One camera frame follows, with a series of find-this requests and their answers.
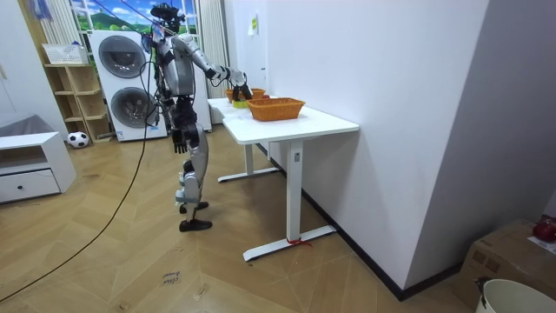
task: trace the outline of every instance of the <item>robot leg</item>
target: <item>robot leg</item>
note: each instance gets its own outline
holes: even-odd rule
[[[206,230],[212,227],[209,221],[195,219],[196,211],[201,207],[202,181],[209,162],[209,145],[199,123],[190,124],[186,128],[190,159],[183,165],[180,184],[183,186],[175,192],[175,200],[183,203],[182,207],[190,215],[180,223],[180,231]]]

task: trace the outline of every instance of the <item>red object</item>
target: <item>red object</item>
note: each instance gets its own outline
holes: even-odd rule
[[[556,225],[550,220],[540,222],[533,229],[533,235],[544,242],[556,241]]]
[[[313,248],[313,244],[308,243],[308,242],[306,242],[306,241],[302,241],[301,239],[289,241],[289,239],[286,238],[286,242],[289,243],[289,244],[292,244],[292,245],[296,245],[296,244],[305,244],[305,245],[307,245],[307,246]]]

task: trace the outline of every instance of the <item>orange basket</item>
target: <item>orange basket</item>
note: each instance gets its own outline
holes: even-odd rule
[[[233,90],[226,90],[226,97],[228,97],[228,101],[230,103],[232,103],[232,96],[233,96]],[[252,98],[253,99],[262,99],[262,96],[264,96],[264,92],[265,90],[262,89],[258,89],[258,88],[253,88],[251,90],[251,92],[253,92]],[[240,91],[240,100],[245,100],[245,97],[243,96],[242,92]]]
[[[303,104],[305,104],[303,101],[292,98],[247,101],[253,118],[262,122],[297,118]]]

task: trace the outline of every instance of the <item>washing machine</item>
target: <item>washing machine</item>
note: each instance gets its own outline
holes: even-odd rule
[[[147,115],[147,138],[166,137],[160,108],[149,114],[155,109],[155,71],[152,63],[145,65],[150,55],[142,48],[141,35],[134,31],[92,30],[89,42],[118,140],[143,139]],[[141,77],[145,87],[149,82],[149,95]]]

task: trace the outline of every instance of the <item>cardboard box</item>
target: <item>cardboard box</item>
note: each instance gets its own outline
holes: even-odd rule
[[[556,255],[527,238],[533,223],[519,220],[474,242],[467,253],[453,293],[470,308],[477,308],[481,276],[523,283],[556,300]]]

